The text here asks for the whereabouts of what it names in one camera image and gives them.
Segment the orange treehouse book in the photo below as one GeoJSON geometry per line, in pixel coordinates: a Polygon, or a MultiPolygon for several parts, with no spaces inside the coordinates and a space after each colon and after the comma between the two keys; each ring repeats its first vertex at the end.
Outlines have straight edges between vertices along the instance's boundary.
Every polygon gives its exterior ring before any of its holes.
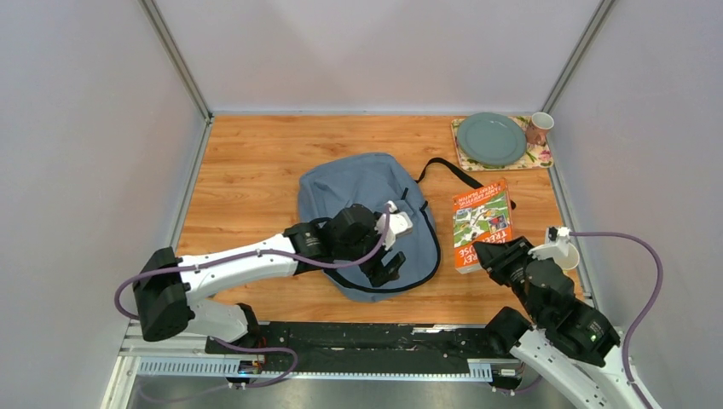
{"type": "Polygon", "coordinates": [[[512,239],[511,212],[505,179],[454,196],[454,265],[458,273],[482,268],[473,248],[477,242],[501,244],[512,239]]]}

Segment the blue-grey student backpack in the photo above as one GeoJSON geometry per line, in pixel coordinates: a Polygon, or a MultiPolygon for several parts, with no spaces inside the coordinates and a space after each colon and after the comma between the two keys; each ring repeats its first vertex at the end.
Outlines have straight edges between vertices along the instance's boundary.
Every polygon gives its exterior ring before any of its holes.
{"type": "Polygon", "coordinates": [[[398,279],[374,287],[358,266],[323,270],[350,300],[380,302],[418,288],[437,274],[442,251],[429,201],[419,187],[424,176],[412,177],[388,153],[364,153],[321,164],[300,177],[298,215],[302,222],[336,216],[354,204],[382,211],[389,201],[412,221],[411,233],[392,247],[406,257],[398,279]]]}

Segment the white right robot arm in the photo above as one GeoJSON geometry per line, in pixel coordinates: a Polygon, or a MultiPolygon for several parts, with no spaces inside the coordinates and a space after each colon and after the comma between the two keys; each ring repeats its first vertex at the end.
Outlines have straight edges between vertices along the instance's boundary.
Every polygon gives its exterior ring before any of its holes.
{"type": "Polygon", "coordinates": [[[636,377],[629,349],[661,292],[662,260],[644,240],[612,235],[642,245],[656,264],[653,292],[625,331],[577,298],[573,281],[564,273],[579,262],[572,240],[580,233],[548,228],[545,243],[537,246],[525,237],[502,244],[474,243],[482,268],[495,283],[511,289],[523,307],[504,307],[485,327],[486,344],[492,354],[511,354],[532,368],[578,408],[658,408],[636,377]]]}

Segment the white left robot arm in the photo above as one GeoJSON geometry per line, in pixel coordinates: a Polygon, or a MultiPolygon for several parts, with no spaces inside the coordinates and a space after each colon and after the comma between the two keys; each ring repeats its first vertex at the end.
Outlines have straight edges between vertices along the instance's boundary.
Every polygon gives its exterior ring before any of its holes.
{"type": "Polygon", "coordinates": [[[362,204],[334,217],[300,222],[256,244],[200,256],[178,256],[171,247],[156,250],[131,282],[135,320],[146,342],[183,332],[219,338],[242,354],[260,343],[260,330],[248,306],[212,300],[229,288],[292,277],[323,269],[358,267],[372,287],[398,279],[406,260],[398,251],[386,261],[413,222],[392,202],[382,211],[362,204]]]}

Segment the yellow mug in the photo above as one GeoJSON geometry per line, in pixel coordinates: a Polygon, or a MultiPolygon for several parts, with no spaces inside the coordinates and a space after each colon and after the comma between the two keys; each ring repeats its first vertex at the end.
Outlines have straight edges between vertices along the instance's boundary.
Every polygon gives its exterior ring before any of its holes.
{"type": "Polygon", "coordinates": [[[552,259],[564,271],[577,268],[580,263],[580,253],[570,242],[556,242],[552,250],[552,259]]]}

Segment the floral placemat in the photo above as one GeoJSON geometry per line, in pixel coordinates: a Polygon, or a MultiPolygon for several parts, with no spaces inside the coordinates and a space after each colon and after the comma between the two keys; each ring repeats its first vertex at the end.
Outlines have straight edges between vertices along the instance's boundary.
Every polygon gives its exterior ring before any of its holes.
{"type": "Polygon", "coordinates": [[[531,169],[547,169],[553,166],[554,159],[550,147],[546,145],[527,144],[524,155],[513,164],[499,166],[482,164],[481,162],[469,157],[467,153],[460,147],[457,140],[457,132],[464,118],[454,118],[451,121],[450,129],[455,144],[460,168],[465,171],[503,171],[503,170],[531,170],[531,169]]]}

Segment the teal round plate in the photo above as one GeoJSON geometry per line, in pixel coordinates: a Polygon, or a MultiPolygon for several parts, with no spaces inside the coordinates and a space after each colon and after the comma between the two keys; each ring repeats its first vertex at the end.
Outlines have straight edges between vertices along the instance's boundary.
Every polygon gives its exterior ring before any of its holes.
{"type": "Polygon", "coordinates": [[[457,141],[469,158],[492,166],[513,164],[527,149],[522,128],[507,116],[492,112],[463,119],[457,130],[457,141]]]}

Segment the pink mug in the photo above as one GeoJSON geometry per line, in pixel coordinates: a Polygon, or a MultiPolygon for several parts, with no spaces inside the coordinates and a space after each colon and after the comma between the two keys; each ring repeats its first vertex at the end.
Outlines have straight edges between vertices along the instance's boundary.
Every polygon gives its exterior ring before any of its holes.
{"type": "Polygon", "coordinates": [[[554,118],[546,112],[535,112],[530,116],[525,130],[526,140],[531,145],[545,146],[547,135],[554,127],[554,118]]]}

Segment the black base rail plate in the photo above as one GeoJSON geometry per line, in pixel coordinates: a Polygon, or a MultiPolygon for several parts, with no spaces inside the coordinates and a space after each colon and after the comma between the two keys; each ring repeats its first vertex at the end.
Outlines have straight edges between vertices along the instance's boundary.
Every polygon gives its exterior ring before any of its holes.
{"type": "Polygon", "coordinates": [[[271,321],[252,336],[267,348],[263,369],[283,372],[298,355],[298,372],[448,375],[470,362],[520,362],[492,343],[481,326],[355,324],[271,321]]]}

